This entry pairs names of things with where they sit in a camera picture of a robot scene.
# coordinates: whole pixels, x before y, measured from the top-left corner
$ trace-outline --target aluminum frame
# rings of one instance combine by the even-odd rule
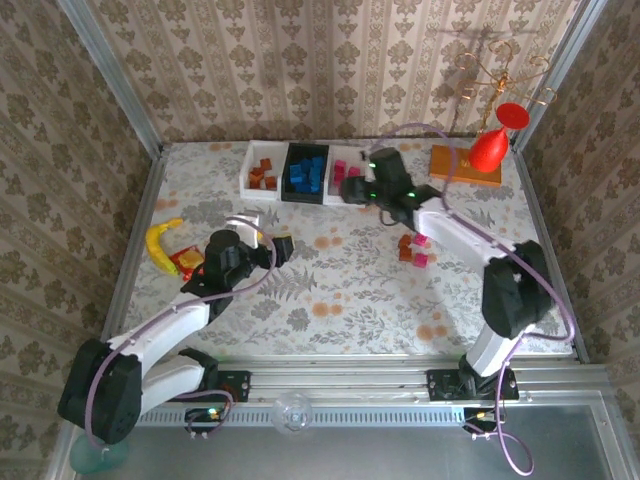
[[[547,77],[540,82],[536,88],[535,97],[537,92],[540,92],[543,88],[551,87],[555,90],[560,88],[564,78],[567,76],[573,61],[578,56],[578,52],[582,49],[582,45],[586,41],[591,29],[600,17],[600,13],[607,5],[609,0],[583,0],[578,7],[578,12],[571,20],[571,25],[567,29],[564,38],[556,48],[556,53],[551,60],[552,69]],[[538,123],[542,120],[542,116],[546,111],[546,106],[537,103],[530,103],[529,114],[530,121],[529,126],[517,132],[514,139],[514,146],[518,151],[524,150],[527,142],[533,135]]]
[[[516,150],[515,148],[512,148],[512,150],[516,163],[516,170],[518,171],[518,175],[520,176],[522,189],[524,190],[524,195],[527,199],[527,203],[529,204],[529,210],[531,211],[533,225],[536,229],[536,233],[538,234],[538,240],[540,241],[540,245],[542,246],[542,251],[544,252],[545,260],[547,262],[547,268],[549,269],[551,283],[553,285],[553,288],[560,295],[560,298],[562,298],[562,301],[569,310],[569,313],[571,313],[573,318],[576,318],[576,314],[573,311],[573,305],[571,304],[571,299],[569,298],[569,292],[567,291],[567,286],[564,283],[564,278],[562,277],[562,272],[560,271],[558,257],[556,257],[553,243],[551,242],[551,236],[549,235],[547,224],[545,223],[544,216],[542,215],[542,209],[540,208],[540,203],[538,202],[538,196],[536,195],[535,188],[533,187],[533,182],[531,181],[531,176],[529,175],[529,170],[527,169],[527,165],[524,161],[522,152]],[[583,363],[589,363],[589,353],[587,352],[587,347],[584,343],[584,338],[582,337],[582,333],[580,332],[579,328],[576,328],[576,335],[573,339],[573,345],[580,361]]]
[[[144,248],[144,232],[151,222],[170,153],[171,149],[167,149],[159,161],[152,164],[107,316],[103,339],[119,331],[126,315]],[[546,254],[551,253],[547,260],[552,276],[557,275],[554,283],[557,279],[562,282],[557,260],[552,253],[553,250],[550,250],[548,233],[544,222],[541,221],[542,214],[531,180],[519,154],[516,155],[516,165],[538,236]],[[566,295],[563,283],[556,283],[556,286],[561,289],[560,293],[563,296]],[[581,337],[577,338],[576,342],[581,342]],[[440,408],[442,404],[429,401],[425,387],[425,371],[433,368],[457,368],[457,361],[457,357],[434,358],[427,355],[273,355],[236,357],[229,363],[222,363],[221,368],[252,371],[253,394],[251,401],[242,408],[264,407],[282,393],[296,390],[310,396],[314,405],[326,407],[414,406],[429,409]],[[598,425],[603,449],[614,478],[638,477],[640,470],[637,459],[604,366],[579,365],[574,358],[550,355],[547,358],[517,357],[511,367],[516,371],[521,400],[510,403],[509,408],[588,405]],[[170,403],[167,407],[174,408],[176,405],[186,407],[185,404],[176,403]],[[464,402],[461,405],[488,406],[489,403]],[[81,432],[81,429],[69,422],[63,423],[46,479],[75,478],[75,472],[69,467],[68,457],[73,442]]]
[[[281,394],[292,390],[310,398],[314,407],[330,407],[336,412],[353,407],[360,407],[362,411],[366,411],[367,408],[397,407],[403,411],[413,408],[415,411],[424,412],[429,409],[442,409],[443,406],[493,405],[490,401],[429,400],[426,371],[457,368],[454,359],[428,360],[416,356],[407,356],[404,359],[368,357],[360,360],[292,357],[275,361],[254,358],[226,363],[222,368],[248,369],[253,373],[249,402],[239,407],[243,411],[261,411]],[[509,409],[539,406],[588,407],[593,415],[612,478],[638,478],[638,461],[603,365],[580,365],[570,359],[518,360],[511,364],[511,368],[518,380],[520,400],[506,402]],[[187,409],[197,406],[209,405],[172,402],[153,411],[175,412],[176,407]],[[166,426],[176,425],[175,422],[167,422]]]
[[[87,2],[60,0],[59,3],[131,122],[140,142],[149,152],[151,159],[157,160],[162,151],[160,136],[151,123],[141,99],[129,83],[124,68],[104,37],[100,25],[93,17]]]

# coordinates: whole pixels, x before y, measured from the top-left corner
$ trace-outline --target gray floor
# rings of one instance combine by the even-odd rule
[[[531,449],[529,478],[611,478],[586,408],[512,407],[507,431]],[[145,428],[129,437],[131,455],[111,472],[83,477],[221,480],[461,480],[520,478],[496,439],[471,441],[457,428],[318,428],[305,438],[271,428],[227,428],[208,441],[184,430]],[[524,459],[517,447],[514,456]]]

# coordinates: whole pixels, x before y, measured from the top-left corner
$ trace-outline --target blue cube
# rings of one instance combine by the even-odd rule
[[[293,184],[302,183],[306,175],[302,173],[300,165],[289,165],[289,181]]]
[[[304,173],[309,173],[309,170],[311,170],[311,165],[312,162],[308,158],[303,158],[302,160],[300,160],[300,167],[302,168],[302,171]]]
[[[313,164],[314,168],[320,168],[322,169],[324,167],[324,157],[313,157],[311,159],[311,163]]]
[[[296,192],[298,193],[311,193],[312,191],[311,185],[309,185],[308,183],[299,183],[295,185],[295,187]]]
[[[320,180],[322,179],[322,169],[318,167],[313,167],[311,172],[309,173],[309,181],[312,185],[317,184],[320,185]]]

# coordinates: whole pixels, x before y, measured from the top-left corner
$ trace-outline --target black tray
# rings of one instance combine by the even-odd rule
[[[313,157],[324,158],[324,168],[320,177],[320,191],[318,193],[298,193],[291,184],[289,177],[289,166],[297,165],[304,158],[312,159]],[[315,145],[313,143],[290,143],[287,151],[287,160],[284,162],[284,170],[282,172],[282,193],[280,199],[283,202],[300,202],[313,203],[322,205],[324,198],[324,174],[327,170],[327,162],[329,157],[329,145]]]

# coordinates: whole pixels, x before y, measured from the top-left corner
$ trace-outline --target white tray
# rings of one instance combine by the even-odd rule
[[[247,153],[240,169],[240,197],[247,200],[268,200],[280,201],[282,192],[282,171],[287,158],[289,142],[267,142],[262,140],[252,140],[249,142]],[[333,183],[333,167],[336,160],[343,160],[346,163],[346,172],[349,168],[358,167],[360,175],[371,178],[373,172],[367,162],[362,161],[361,148],[348,147],[343,145],[329,145],[329,154],[324,175],[323,184],[323,205],[344,205],[359,206],[344,203],[338,192],[338,186]],[[261,158],[270,158],[272,169],[265,176],[275,176],[277,178],[276,190],[249,188],[249,172],[252,168],[260,166]]]

